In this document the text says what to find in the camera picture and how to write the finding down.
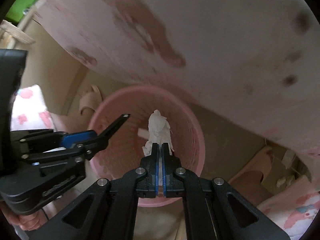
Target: beige slipper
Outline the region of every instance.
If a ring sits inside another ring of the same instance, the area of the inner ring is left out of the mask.
[[[93,91],[85,93],[79,102],[79,113],[82,114],[82,111],[85,108],[90,108],[93,111],[96,111],[98,106],[102,103],[102,96],[95,85],[91,85]]]
[[[271,171],[271,165],[273,162],[273,154],[271,153],[272,148],[270,146],[263,147],[247,164],[242,168],[241,171],[238,172],[231,180],[229,180],[229,184],[234,180],[239,178],[242,174],[247,171],[261,171],[263,174],[263,179],[268,176]]]

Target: hand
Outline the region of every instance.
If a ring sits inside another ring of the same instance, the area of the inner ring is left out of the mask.
[[[17,215],[4,201],[0,202],[0,209],[10,224],[20,226],[24,231],[36,230],[48,221],[42,210],[28,216]]]

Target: pink basket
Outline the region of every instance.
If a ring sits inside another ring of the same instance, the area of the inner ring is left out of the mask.
[[[89,129],[101,133],[121,114],[131,114],[127,122],[110,139],[107,149],[90,161],[100,178],[121,178],[126,172],[139,167],[145,139],[138,137],[138,128],[148,129],[148,120],[158,109],[171,127],[175,156],[184,168],[200,175],[205,158],[204,136],[199,122],[190,108],[170,92],[154,86],[130,86],[106,98],[94,113]],[[178,198],[156,197],[139,199],[139,206],[159,207]]]

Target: metal screw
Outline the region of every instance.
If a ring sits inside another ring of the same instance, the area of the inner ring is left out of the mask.
[[[107,183],[108,183],[108,181],[107,181],[107,179],[105,179],[105,178],[98,179],[98,181],[97,181],[97,184],[98,184],[99,186],[104,186],[104,185],[106,185]]]
[[[136,168],[136,173],[137,174],[143,174],[146,170],[142,167]]]
[[[185,174],[186,173],[186,169],[184,169],[184,168],[177,168],[176,169],[176,173],[178,173],[178,174]]]
[[[223,178],[217,177],[217,178],[214,178],[213,182],[217,185],[222,185],[224,183],[224,180]]]
[[[82,162],[82,158],[81,157],[77,157],[75,158],[76,163]]]

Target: pink rim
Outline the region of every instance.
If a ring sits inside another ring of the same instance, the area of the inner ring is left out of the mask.
[[[204,143],[204,136],[200,127],[200,124],[198,122],[198,119],[196,118],[195,114],[191,111],[191,109],[179,98],[177,98],[175,95],[171,94],[167,90],[164,90],[162,88],[156,87],[156,86],[151,86],[151,85],[141,85],[141,86],[128,86],[126,88],[120,89],[113,93],[111,96],[107,97],[98,107],[98,109],[95,111],[93,114],[88,129],[93,129],[94,123],[97,121],[98,117],[100,114],[103,112],[103,109],[111,104],[114,100],[117,100],[119,97],[125,95],[125,94],[131,94],[132,92],[152,92],[154,94],[158,94],[161,96],[165,96],[168,99],[172,100],[175,102],[176,105],[181,107],[181,110],[190,118],[190,121],[194,125],[195,131],[196,131],[196,137],[199,140],[199,160],[198,160],[198,165],[196,166],[195,173],[200,176],[203,166],[204,166],[204,160],[205,160],[205,143]],[[98,174],[97,169],[94,165],[93,162],[90,161],[90,166],[92,170],[95,172],[95,174]],[[161,201],[159,202],[154,202],[155,199],[139,199],[138,206],[140,207],[161,207],[168,205],[170,203],[173,203],[180,198],[170,198],[170,199],[165,199],[161,198]]]

